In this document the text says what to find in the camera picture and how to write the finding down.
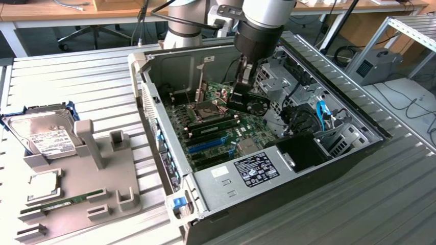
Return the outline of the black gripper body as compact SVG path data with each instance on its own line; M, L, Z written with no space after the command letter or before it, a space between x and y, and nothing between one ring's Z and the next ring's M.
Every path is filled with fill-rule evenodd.
M258 62L267 58L277 45L283 26L263 28L249 22L238 22L234 34L234 47L246 59L246 62Z

